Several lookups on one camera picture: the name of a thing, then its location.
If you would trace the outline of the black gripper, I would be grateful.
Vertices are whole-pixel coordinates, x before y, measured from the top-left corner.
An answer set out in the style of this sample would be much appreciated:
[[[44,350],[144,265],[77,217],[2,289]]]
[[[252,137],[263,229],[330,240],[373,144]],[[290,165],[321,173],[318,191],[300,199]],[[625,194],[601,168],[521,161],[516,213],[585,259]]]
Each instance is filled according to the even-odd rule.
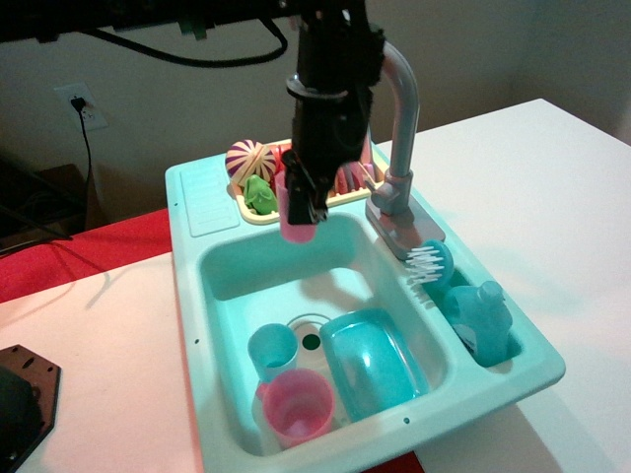
[[[290,225],[317,225],[328,218],[325,194],[337,170],[359,160],[368,132],[373,92],[363,84],[340,91],[308,87],[297,74],[287,80],[295,99],[291,149],[283,154]]]

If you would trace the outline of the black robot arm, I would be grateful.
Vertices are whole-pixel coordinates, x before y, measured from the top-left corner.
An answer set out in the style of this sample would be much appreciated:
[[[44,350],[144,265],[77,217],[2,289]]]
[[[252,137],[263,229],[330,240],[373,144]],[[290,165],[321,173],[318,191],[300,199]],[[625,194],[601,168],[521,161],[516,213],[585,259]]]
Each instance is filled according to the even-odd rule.
[[[326,199],[337,170],[361,158],[373,93],[385,61],[386,38],[367,19],[362,1],[4,1],[1,39],[53,42],[81,33],[187,67],[236,68],[270,62],[288,48],[275,25],[299,25],[296,73],[287,81],[295,100],[292,147],[282,156],[288,196],[281,209],[291,226],[327,218]],[[118,36],[125,30],[177,24],[196,39],[222,25],[258,20],[279,41],[276,49],[237,59],[176,56]]]

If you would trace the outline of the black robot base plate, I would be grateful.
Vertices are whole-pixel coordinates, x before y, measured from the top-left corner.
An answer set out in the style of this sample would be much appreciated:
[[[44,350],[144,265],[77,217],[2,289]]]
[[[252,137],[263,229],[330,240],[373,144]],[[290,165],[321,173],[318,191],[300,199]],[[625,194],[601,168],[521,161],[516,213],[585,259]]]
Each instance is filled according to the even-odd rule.
[[[1,350],[1,470],[15,472],[52,431],[61,367],[16,344]]]

